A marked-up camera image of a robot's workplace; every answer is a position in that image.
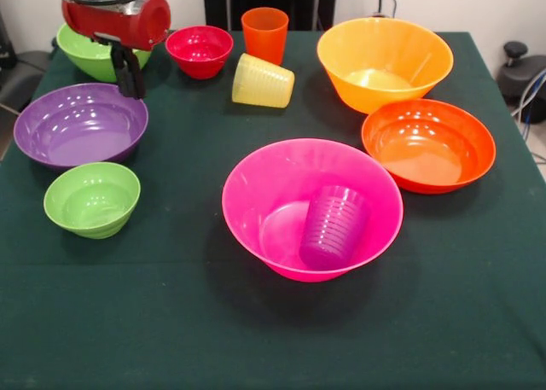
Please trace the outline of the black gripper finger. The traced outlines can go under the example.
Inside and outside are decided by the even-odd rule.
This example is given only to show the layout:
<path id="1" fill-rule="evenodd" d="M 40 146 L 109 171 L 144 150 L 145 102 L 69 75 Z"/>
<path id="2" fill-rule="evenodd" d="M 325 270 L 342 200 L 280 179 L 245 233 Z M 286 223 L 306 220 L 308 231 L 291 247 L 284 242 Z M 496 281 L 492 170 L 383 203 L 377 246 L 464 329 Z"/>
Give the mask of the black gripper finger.
<path id="1" fill-rule="evenodd" d="M 111 60 L 119 91 L 123 96 L 132 96 L 132 77 L 126 48 L 116 44 L 111 48 Z"/>
<path id="2" fill-rule="evenodd" d="M 126 95 L 135 99 L 143 99 L 145 97 L 146 89 L 139 60 L 132 49 L 125 48 L 124 56 L 126 65 Z"/>

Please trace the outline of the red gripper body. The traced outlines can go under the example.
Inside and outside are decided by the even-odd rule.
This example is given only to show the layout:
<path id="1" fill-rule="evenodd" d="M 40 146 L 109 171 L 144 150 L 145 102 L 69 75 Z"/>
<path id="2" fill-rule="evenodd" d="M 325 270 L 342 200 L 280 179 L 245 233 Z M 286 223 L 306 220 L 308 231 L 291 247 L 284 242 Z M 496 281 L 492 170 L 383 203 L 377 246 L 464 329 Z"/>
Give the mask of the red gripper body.
<path id="1" fill-rule="evenodd" d="M 61 0 L 65 22 L 78 34 L 97 42 L 115 42 L 150 51 L 171 26 L 166 0 L 135 0 L 110 6 L 90 6 Z"/>

